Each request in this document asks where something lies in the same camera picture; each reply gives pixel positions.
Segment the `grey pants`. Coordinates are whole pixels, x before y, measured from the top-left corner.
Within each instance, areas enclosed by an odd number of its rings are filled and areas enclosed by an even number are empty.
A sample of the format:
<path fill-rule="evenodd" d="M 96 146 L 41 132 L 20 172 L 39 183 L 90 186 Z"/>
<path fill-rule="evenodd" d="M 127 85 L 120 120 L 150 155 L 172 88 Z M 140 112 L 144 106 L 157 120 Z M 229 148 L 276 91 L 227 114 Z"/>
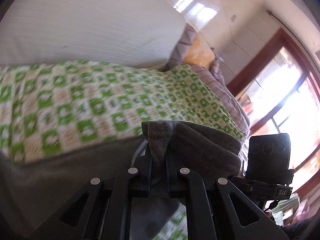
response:
<path fill-rule="evenodd" d="M 214 128 L 182 121 L 147 121 L 142 135 L 15 164 L 1 157 L 1 214 L 12 230 L 28 237 L 92 178 L 110 179 L 137 162 L 146 147 L 153 161 L 154 193 L 134 200 L 131 239 L 153 239 L 180 207 L 164 189 L 160 170 L 174 154 L 202 177 L 236 176 L 240 140 Z"/>

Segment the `plaid pillow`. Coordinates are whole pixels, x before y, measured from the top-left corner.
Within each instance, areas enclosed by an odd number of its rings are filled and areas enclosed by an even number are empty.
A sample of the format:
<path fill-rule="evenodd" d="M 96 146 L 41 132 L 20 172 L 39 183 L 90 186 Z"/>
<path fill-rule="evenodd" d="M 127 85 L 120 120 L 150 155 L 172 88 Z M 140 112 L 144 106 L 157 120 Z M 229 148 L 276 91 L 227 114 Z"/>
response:
<path fill-rule="evenodd" d="M 185 25 L 182 36 L 173 49 L 171 57 L 164 67 L 164 71 L 168 71 L 178 64 L 183 63 L 183 60 L 187 55 L 189 48 L 193 45 L 198 33 L 199 32 L 191 25 Z M 210 64 L 208 70 L 197 65 L 190 66 L 193 68 L 198 78 L 201 79 L 222 101 L 222 104 L 230 114 L 236 126 L 244 132 L 245 137 L 248 138 L 251 126 L 249 118 L 235 97 L 227 89 L 220 69 L 219 60 L 215 57 L 215 60 Z"/>

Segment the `green white patterned bedsheet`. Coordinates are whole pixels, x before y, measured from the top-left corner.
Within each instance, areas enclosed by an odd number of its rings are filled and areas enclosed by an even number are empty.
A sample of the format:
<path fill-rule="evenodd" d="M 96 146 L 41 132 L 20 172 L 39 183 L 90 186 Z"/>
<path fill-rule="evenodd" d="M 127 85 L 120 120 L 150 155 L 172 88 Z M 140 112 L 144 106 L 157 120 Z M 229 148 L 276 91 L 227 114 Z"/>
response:
<path fill-rule="evenodd" d="M 1 68 L 1 157 L 29 164 L 182 121 L 245 137 L 222 101 L 180 64 L 166 72 L 67 61 Z"/>

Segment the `white striped duvet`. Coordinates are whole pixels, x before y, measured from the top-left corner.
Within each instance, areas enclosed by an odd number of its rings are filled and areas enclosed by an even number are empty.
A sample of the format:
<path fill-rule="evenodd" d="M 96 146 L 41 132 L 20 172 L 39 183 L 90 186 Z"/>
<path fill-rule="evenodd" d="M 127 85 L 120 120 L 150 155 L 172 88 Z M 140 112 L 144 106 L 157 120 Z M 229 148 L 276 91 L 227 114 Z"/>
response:
<path fill-rule="evenodd" d="M 1 65 L 165 65 L 185 28 L 167 0 L 1 0 Z"/>

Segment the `wooden window frame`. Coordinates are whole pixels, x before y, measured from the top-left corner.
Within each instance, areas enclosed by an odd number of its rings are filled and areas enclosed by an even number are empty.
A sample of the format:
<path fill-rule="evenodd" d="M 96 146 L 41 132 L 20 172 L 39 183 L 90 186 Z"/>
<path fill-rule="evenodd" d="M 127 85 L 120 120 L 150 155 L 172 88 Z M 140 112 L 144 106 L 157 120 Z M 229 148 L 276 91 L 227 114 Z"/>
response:
<path fill-rule="evenodd" d="M 251 122 L 251 135 L 287 133 L 289 167 L 300 198 L 319 185 L 319 78 L 297 42 L 278 29 L 228 84 Z"/>

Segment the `orange pillow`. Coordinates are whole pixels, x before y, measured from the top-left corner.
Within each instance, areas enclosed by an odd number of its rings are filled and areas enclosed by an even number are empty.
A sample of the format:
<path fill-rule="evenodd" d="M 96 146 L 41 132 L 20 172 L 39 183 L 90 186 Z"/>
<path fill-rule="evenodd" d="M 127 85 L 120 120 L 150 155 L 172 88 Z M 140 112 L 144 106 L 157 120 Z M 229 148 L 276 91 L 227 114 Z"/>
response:
<path fill-rule="evenodd" d="M 198 33 L 193 45 L 189 48 L 183 63 L 189 65 L 197 65 L 205 69 L 209 69 L 210 64 L 215 60 L 215 55 L 209 44 Z"/>

